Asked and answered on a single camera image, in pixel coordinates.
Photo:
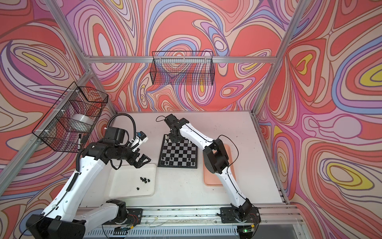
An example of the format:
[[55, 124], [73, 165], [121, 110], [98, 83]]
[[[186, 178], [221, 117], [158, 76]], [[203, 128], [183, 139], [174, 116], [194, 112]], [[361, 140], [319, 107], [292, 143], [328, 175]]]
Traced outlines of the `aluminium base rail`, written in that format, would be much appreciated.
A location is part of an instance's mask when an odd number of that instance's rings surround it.
[[202, 206], [141, 206], [142, 213], [134, 216], [134, 208], [129, 208], [128, 219], [142, 227], [159, 226], [215, 226], [215, 225], [263, 225], [304, 224], [304, 219], [297, 206], [286, 204], [256, 205], [258, 212], [251, 212], [241, 222], [234, 219], [233, 213], [223, 214], [220, 209], [229, 205]]

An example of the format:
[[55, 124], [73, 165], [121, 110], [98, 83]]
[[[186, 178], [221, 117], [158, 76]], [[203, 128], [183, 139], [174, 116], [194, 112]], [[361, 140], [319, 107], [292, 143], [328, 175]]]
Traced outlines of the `pink plastic tray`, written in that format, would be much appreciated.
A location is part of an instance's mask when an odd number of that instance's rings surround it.
[[[224, 147], [225, 147], [225, 151], [226, 151], [227, 156], [228, 156], [228, 163], [225, 163], [225, 166], [228, 167], [233, 162], [232, 153], [231, 153], [231, 148], [228, 144], [224, 143]], [[220, 160], [220, 158], [221, 158], [221, 156], [217, 156], [217, 162], [218, 162], [218, 166], [216, 167], [217, 169], [220, 169], [223, 167], [223, 163], [221, 162], [222, 160]], [[222, 187], [223, 185], [222, 185], [220, 179], [218, 178], [218, 176], [215, 175], [214, 173], [211, 173], [209, 171], [209, 169], [206, 167], [206, 165], [205, 165], [206, 161], [208, 161], [208, 160], [205, 159], [205, 157], [204, 157], [204, 163], [203, 163], [204, 184], [206, 186], [210, 186], [210, 187]], [[234, 167], [231, 166], [230, 168], [231, 168], [232, 176], [234, 177], [234, 179], [236, 179]]]

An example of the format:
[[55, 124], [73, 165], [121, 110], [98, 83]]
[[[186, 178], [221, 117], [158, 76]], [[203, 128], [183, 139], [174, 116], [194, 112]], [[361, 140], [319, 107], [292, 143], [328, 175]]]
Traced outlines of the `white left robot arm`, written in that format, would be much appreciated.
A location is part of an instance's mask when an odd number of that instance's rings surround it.
[[98, 174], [113, 159], [127, 161], [140, 168], [150, 159], [139, 153], [139, 146], [148, 140], [140, 131], [135, 133], [132, 142], [124, 143], [125, 130], [108, 127], [104, 138], [90, 143], [76, 156], [76, 168], [64, 187], [42, 213], [33, 214], [26, 221], [26, 229], [35, 239], [82, 239], [93, 229], [111, 222], [126, 224], [129, 217], [126, 204], [111, 199], [80, 217], [77, 210], [85, 194]]

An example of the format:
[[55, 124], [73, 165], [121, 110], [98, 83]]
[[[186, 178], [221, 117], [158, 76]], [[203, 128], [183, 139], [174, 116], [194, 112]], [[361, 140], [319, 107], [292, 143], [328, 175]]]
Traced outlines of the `black chess pieces in tray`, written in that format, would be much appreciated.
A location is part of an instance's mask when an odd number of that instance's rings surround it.
[[143, 182], [143, 183], [145, 183], [145, 184], [147, 184], [147, 183], [149, 183], [151, 180], [150, 179], [148, 179], [148, 178], [146, 178], [146, 177], [140, 177], [140, 180]]

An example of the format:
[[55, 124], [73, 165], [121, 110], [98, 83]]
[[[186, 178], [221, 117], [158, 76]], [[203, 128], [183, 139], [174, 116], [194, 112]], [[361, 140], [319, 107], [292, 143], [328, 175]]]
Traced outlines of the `white plastic tray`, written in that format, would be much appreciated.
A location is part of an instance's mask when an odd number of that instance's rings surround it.
[[[141, 168], [124, 165], [110, 172], [104, 196], [107, 199], [125, 199], [152, 196], [155, 192], [157, 165], [148, 163]], [[140, 180], [146, 177], [147, 184]]]

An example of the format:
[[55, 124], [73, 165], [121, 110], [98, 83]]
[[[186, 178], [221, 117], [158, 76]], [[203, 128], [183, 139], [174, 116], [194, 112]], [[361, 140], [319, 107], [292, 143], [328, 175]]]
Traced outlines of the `silver tape roll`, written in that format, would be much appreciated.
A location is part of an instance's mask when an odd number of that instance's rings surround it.
[[94, 121], [89, 116], [83, 114], [74, 114], [73, 116], [71, 116], [71, 119], [88, 125], [94, 124]]

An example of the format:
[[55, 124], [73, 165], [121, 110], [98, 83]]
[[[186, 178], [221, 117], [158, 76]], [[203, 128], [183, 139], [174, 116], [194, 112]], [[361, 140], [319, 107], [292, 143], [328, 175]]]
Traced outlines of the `black and grey chessboard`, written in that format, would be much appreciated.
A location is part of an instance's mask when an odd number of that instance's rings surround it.
[[172, 142], [167, 134], [163, 135], [158, 167], [198, 168], [199, 148], [188, 139]]

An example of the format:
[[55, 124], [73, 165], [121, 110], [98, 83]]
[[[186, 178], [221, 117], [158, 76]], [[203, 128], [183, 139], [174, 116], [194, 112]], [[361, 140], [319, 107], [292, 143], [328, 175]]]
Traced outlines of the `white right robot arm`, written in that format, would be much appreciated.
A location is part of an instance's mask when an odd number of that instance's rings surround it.
[[231, 171], [229, 156], [221, 139], [210, 138], [197, 130], [187, 119], [178, 119], [173, 114], [164, 117], [164, 122], [170, 129], [171, 142], [188, 139], [203, 151], [204, 164], [207, 170], [217, 176], [223, 185], [232, 208], [234, 220], [245, 222], [250, 217], [261, 222], [258, 208], [240, 190]]

